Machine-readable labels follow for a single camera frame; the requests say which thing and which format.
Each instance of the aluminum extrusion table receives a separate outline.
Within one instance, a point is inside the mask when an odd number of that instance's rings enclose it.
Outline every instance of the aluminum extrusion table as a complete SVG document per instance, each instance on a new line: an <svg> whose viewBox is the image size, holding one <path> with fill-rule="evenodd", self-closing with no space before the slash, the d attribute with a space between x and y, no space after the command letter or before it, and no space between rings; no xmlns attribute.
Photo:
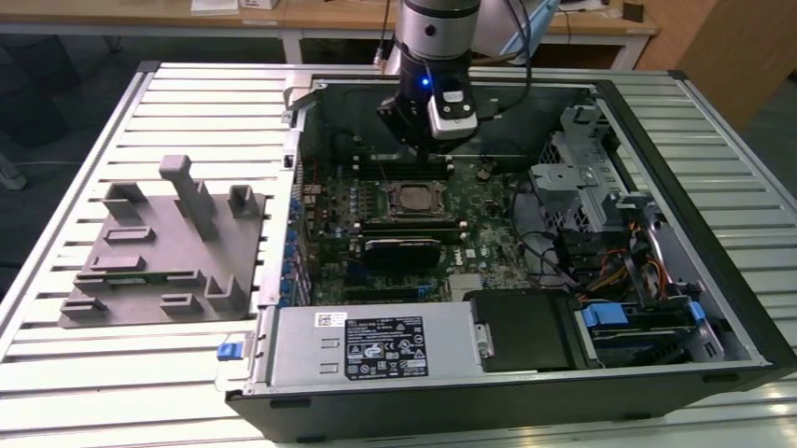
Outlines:
<svg viewBox="0 0 797 448"><path fill-rule="evenodd" d="M219 364L215 348L243 338L255 321L61 329L73 289L106 209L113 181L167 193L158 162L187 154L211 192L250 183L288 191L285 100L314 74L370 74L370 67L153 64L135 74L82 171L0 306L0 438L5 447L272 446L233 412L223 390L241 386L246 361ZM476 76L521 77L512 69ZM792 345L797 344L797 202L716 115L692 83L667 73L536 70L540 77L611 78L689 191L723 245ZM631 159L629 171L637 173ZM635 179L644 188L639 176ZM272 281L265 222L254 284ZM426 435L336 446L446 445L792 446L797 442L795 378L715 396L636 422L599 422Z"/></svg>

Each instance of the gray plastic part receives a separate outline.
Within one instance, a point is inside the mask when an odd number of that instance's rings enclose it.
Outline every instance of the gray plastic part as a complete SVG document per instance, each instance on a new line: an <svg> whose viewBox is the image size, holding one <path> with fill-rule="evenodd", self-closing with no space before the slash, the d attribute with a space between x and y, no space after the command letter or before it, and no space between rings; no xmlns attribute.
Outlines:
<svg viewBox="0 0 797 448"><path fill-rule="evenodd" d="M195 315L202 313L202 303L193 293L163 294L161 296L161 309L167 315Z"/></svg>
<svg viewBox="0 0 797 448"><path fill-rule="evenodd" d="M97 257L89 266L93 271L127 272L143 271L147 262L142 257Z"/></svg>
<svg viewBox="0 0 797 448"><path fill-rule="evenodd" d="M234 217L250 217L258 213L258 202L249 185L233 185L227 195L227 204Z"/></svg>
<svg viewBox="0 0 797 448"><path fill-rule="evenodd" d="M165 156L158 168L161 177L175 186L179 207L194 222L197 233L203 241L219 236L214 225L214 202L205 184L191 179L191 159L187 156Z"/></svg>
<svg viewBox="0 0 797 448"><path fill-rule="evenodd" d="M111 216L118 221L133 224L141 222L137 204L146 203L147 197L141 192L137 184L114 184L105 195L102 203L105 204Z"/></svg>
<svg viewBox="0 0 797 448"><path fill-rule="evenodd" d="M107 306L94 297L65 301L62 313L75 319L102 318Z"/></svg>
<svg viewBox="0 0 797 448"><path fill-rule="evenodd" d="M246 309L250 301L247 300L247 294L245 294L235 281L235 277L231 275L222 285L219 285L215 278L209 278L205 288L205 298L209 300L213 308L219 312Z"/></svg>
<svg viewBox="0 0 797 448"><path fill-rule="evenodd" d="M155 232L147 226L107 229L102 238L110 245L146 243L155 240Z"/></svg>
<svg viewBox="0 0 797 448"><path fill-rule="evenodd" d="M122 190L131 191L129 186ZM245 318L266 211L266 197L247 191L238 189L233 198L229 194L207 196L213 206L201 207L214 211L206 218L218 230L209 241L199 238L195 221L181 214L175 196L130 201L143 226L127 226L130 220L119 221L114 215L106 220L59 325L79 328ZM201 195L194 199L202 204ZM195 302L163 301L163 297L189 295Z"/></svg>

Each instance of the blue latch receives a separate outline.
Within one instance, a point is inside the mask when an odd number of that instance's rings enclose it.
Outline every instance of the blue latch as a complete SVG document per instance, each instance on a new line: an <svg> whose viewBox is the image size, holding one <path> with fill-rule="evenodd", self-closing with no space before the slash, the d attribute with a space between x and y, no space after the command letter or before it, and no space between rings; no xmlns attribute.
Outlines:
<svg viewBox="0 0 797 448"><path fill-rule="evenodd" d="M245 358L245 343L223 343L215 350L219 361L235 361Z"/></svg>
<svg viewBox="0 0 797 448"><path fill-rule="evenodd" d="M689 311L693 313L696 322L700 324L707 321L707 312L703 311L703 306L696 301L689 302Z"/></svg>
<svg viewBox="0 0 797 448"><path fill-rule="evenodd" d="M290 280L284 280L280 282L281 294L290 294L292 289L293 289L293 284L292 284Z"/></svg>
<svg viewBox="0 0 797 448"><path fill-rule="evenodd" d="M619 303L593 303L583 310L583 316L588 327L628 324L628 316Z"/></svg>

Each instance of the warning label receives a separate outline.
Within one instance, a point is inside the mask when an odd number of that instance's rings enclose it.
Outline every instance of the warning label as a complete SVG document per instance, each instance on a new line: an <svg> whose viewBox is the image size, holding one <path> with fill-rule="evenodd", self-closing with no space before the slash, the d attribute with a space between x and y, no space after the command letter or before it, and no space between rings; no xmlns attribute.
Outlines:
<svg viewBox="0 0 797 448"><path fill-rule="evenodd" d="M346 320L346 377L380 380L429 376L421 317Z"/></svg>

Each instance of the white sticker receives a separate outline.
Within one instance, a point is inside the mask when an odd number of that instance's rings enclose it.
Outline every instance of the white sticker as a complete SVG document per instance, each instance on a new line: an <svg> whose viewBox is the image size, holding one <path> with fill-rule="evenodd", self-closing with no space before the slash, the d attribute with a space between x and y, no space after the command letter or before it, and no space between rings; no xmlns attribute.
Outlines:
<svg viewBox="0 0 797 448"><path fill-rule="evenodd" d="M317 313L317 327L345 327L348 313Z"/></svg>
<svg viewBox="0 0 797 448"><path fill-rule="evenodd" d="M245 25L277 26L277 21L242 21Z"/></svg>

